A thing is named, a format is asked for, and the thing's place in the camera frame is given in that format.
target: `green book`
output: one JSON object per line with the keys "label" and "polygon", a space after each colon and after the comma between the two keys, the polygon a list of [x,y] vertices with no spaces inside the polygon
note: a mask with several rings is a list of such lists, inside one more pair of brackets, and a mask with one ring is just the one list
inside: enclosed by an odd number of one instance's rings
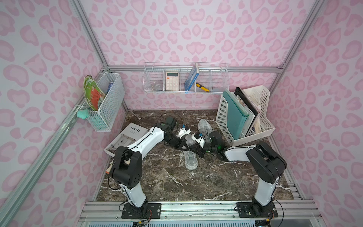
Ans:
{"label": "green book", "polygon": [[227,101],[227,129],[234,140],[239,139],[243,126],[249,113],[237,100],[237,97],[229,91],[223,92],[223,97]]}

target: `blue can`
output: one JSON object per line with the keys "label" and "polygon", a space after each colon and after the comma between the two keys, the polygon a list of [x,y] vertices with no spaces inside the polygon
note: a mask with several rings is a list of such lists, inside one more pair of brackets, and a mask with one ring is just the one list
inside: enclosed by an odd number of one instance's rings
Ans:
{"label": "blue can", "polygon": [[109,83],[109,87],[107,88],[107,93],[111,90],[111,87],[114,83]]}

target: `gray sneaker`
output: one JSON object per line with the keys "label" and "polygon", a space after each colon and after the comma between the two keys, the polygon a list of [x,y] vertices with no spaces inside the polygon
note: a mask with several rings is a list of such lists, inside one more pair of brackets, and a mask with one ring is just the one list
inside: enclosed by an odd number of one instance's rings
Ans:
{"label": "gray sneaker", "polygon": [[[190,134],[185,136],[187,140],[187,145],[191,146],[195,143]],[[185,167],[189,170],[195,170],[198,167],[198,159],[194,152],[192,151],[183,151]]]}
{"label": "gray sneaker", "polygon": [[200,119],[198,122],[198,131],[203,135],[209,135],[209,133],[213,132],[213,129],[208,121]]}

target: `aluminum rail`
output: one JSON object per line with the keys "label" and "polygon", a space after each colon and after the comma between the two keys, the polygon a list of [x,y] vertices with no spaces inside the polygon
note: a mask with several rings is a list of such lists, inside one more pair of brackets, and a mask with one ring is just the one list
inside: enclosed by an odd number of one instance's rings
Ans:
{"label": "aluminum rail", "polygon": [[[187,69],[188,66],[183,65],[160,65],[153,66],[154,69],[157,68],[178,68],[178,69]],[[220,66],[199,66],[199,69],[220,69]],[[145,69],[144,65],[109,65],[109,70],[111,72],[143,72]],[[281,73],[283,69],[278,68],[277,66],[228,66],[229,72],[237,72],[237,73]]]}
{"label": "aluminum rail", "polygon": [[79,0],[70,0],[72,3],[73,9],[75,11],[75,14],[78,16],[78,19],[80,20],[82,27],[84,31],[86,32],[86,35],[88,39],[91,42],[91,45],[95,51],[96,56],[98,57],[100,63],[103,67],[108,68],[109,64],[105,58],[105,55],[102,52],[101,46],[99,45],[96,36],[92,30],[91,24],[89,23],[87,19],[87,15],[85,10],[83,9],[83,6]]}
{"label": "aluminum rail", "polygon": [[[234,211],[240,201],[166,201],[161,203],[160,221],[175,220],[243,220]],[[284,219],[321,219],[319,210],[313,200],[279,200],[284,209]],[[83,208],[79,222],[121,221],[119,210],[121,202],[87,202]],[[282,218],[282,208],[275,202],[279,217]]]}
{"label": "aluminum rail", "polygon": [[296,55],[298,49],[300,48],[301,44],[309,34],[310,28],[314,25],[315,21],[317,20],[319,13],[324,6],[326,0],[315,0],[313,3],[313,6],[311,7],[308,16],[306,17],[303,25],[301,26],[301,29],[299,33],[296,36],[295,41],[293,42],[292,46],[289,49],[289,52],[286,55],[286,58],[284,60],[284,63],[282,65],[283,71],[276,76],[274,81],[272,82],[269,90],[270,90],[270,96],[275,91],[277,85],[280,83],[281,79],[283,78],[285,72],[287,71],[290,63],[292,62],[294,56]]}
{"label": "aluminum rail", "polygon": [[[95,78],[98,81],[101,75],[106,71],[102,69]],[[73,107],[71,112],[62,122],[59,129],[54,133],[48,144],[43,148],[38,158],[27,170],[16,188],[10,193],[8,199],[0,208],[0,226],[6,227],[13,220],[21,205],[24,203],[29,193],[33,190],[34,185],[38,182],[44,170],[48,167],[53,156],[58,151],[63,141],[69,134],[77,121],[77,111],[80,110],[85,103],[85,98],[82,96]]]}

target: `teal folder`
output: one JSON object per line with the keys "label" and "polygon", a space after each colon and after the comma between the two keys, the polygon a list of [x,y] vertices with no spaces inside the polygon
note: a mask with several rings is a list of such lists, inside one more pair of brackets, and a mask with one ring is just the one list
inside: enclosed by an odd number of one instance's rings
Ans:
{"label": "teal folder", "polygon": [[246,122],[247,116],[243,116],[240,109],[237,107],[236,103],[232,100],[229,94],[224,91],[223,97],[226,99],[228,104],[227,110],[227,129],[229,133],[232,135],[234,140],[239,139],[239,136],[242,132],[243,125]]}

